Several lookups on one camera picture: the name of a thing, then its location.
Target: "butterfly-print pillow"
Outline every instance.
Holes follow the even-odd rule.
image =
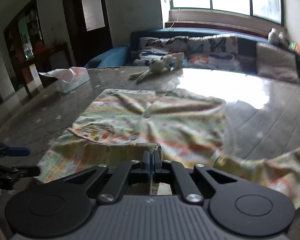
[[[194,37],[188,39],[188,50],[188,54],[209,52],[238,54],[238,41],[236,36],[229,34]]]
[[[188,50],[188,36],[176,36],[172,38],[142,37],[139,40],[139,49],[158,48],[170,51],[170,53],[184,52]]]
[[[133,62],[134,66],[149,66],[153,59],[160,59],[162,56],[169,54],[164,48],[146,47],[138,52]]]
[[[241,70],[240,62],[233,53],[195,53],[188,57],[188,62],[189,67],[191,68],[220,69],[230,71]]]

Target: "patterned cloth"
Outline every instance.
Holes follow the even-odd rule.
[[[160,144],[164,159],[207,163],[223,146],[225,102],[180,90],[104,90],[43,156],[39,180],[50,182],[106,163],[141,160]]]
[[[160,144],[163,159],[209,165],[278,190],[300,207],[300,148],[271,160],[223,155],[224,110],[223,100],[184,90],[104,90],[40,160],[38,179],[47,183],[100,163],[115,168]]]
[[[184,67],[240,70],[237,37],[228,34],[173,38],[140,38],[140,51],[134,65],[149,66],[151,60],[160,59],[166,54],[184,52]]]

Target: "door window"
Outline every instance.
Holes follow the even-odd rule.
[[[105,27],[101,0],[81,0],[87,31]]]

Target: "window frame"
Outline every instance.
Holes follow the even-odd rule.
[[[275,21],[272,21],[272,20],[269,20],[269,19],[265,19],[265,18],[262,18],[262,17],[253,15],[252,0],[250,0],[250,15],[241,14],[241,13],[236,13],[236,12],[230,12],[230,11],[223,11],[223,10],[216,10],[216,9],[213,9],[213,6],[212,6],[212,0],[210,0],[210,8],[174,7],[174,6],[173,6],[173,0],[170,0],[170,10],[176,10],[176,9],[195,9],[195,10],[211,10],[211,11],[227,12],[227,13],[231,13],[231,14],[237,14],[237,15],[239,15],[239,16],[240,16],[240,15],[244,15],[244,16],[252,16],[252,17],[256,17],[256,18],[259,18],[259,19],[262,19],[262,20],[265,20],[265,21],[269,21],[269,22],[272,22],[272,23],[275,23],[275,24],[279,24],[279,25],[284,26],[284,2],[283,2],[283,0],[280,0],[280,5],[281,5],[281,22],[278,23],[278,22],[275,22]]]

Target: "white stuffed rabbit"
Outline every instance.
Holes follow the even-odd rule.
[[[182,68],[184,53],[173,53],[162,56],[160,59],[153,59],[149,65],[149,68],[145,71],[134,73],[130,75],[130,78],[137,78],[137,83],[143,80],[151,73],[161,73],[165,68],[171,70],[171,68]]]

